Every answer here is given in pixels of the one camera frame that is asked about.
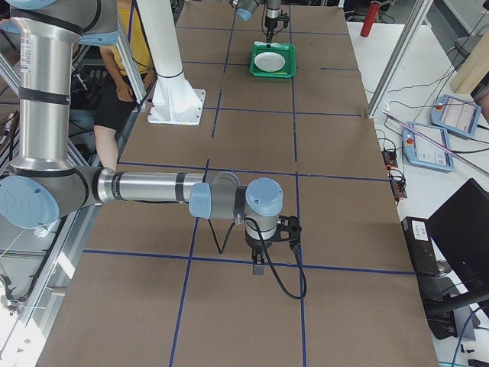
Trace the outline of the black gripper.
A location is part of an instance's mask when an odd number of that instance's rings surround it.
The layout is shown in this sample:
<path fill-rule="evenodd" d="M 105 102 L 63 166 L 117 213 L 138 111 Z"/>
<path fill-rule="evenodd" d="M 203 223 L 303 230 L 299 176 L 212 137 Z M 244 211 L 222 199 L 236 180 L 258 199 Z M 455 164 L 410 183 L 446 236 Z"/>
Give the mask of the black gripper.
<path fill-rule="evenodd" d="M 271 47 L 271 43 L 273 40 L 273 33 L 277 28 L 278 20 L 276 18 L 270 18 L 267 15 L 264 19 L 264 26 L 266 31 L 266 46 L 267 48 Z"/>
<path fill-rule="evenodd" d="M 252 249 L 252 274 L 263 275 L 265 269 L 265 249 L 271 247 L 274 242 L 279 241 L 279 234 L 275 232 L 272 237 L 265 239 L 263 242 L 260 239 L 255 239 L 248 232 L 245 233 L 245 241 Z"/>

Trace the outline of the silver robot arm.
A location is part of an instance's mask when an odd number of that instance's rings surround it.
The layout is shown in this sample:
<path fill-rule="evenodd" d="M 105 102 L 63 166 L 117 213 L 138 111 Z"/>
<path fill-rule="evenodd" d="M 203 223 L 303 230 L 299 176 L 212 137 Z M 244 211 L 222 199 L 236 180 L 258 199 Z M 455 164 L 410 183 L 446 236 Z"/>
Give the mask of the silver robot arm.
<path fill-rule="evenodd" d="M 268 47 L 272 45 L 278 24 L 281 21 L 283 21 L 284 24 L 288 22 L 287 15 L 285 15 L 281 9 L 281 1 L 230 0 L 228 3 L 233 7 L 235 14 L 242 21 L 249 21 L 254 12 L 260 6 L 263 6 L 264 20 L 262 21 L 262 25 L 264 28 L 262 31 L 265 34 L 266 45 Z"/>
<path fill-rule="evenodd" d="M 182 203 L 202 219 L 244 224 L 253 272 L 272 266 L 268 249 L 281 240 L 283 191 L 269 178 L 242 186 L 229 172 L 131 173 L 73 165 L 67 157 L 73 45 L 120 39 L 114 1 L 13 1 L 21 34 L 20 151 L 1 182 L 1 213 L 33 229 L 75 210 L 113 200 Z"/>

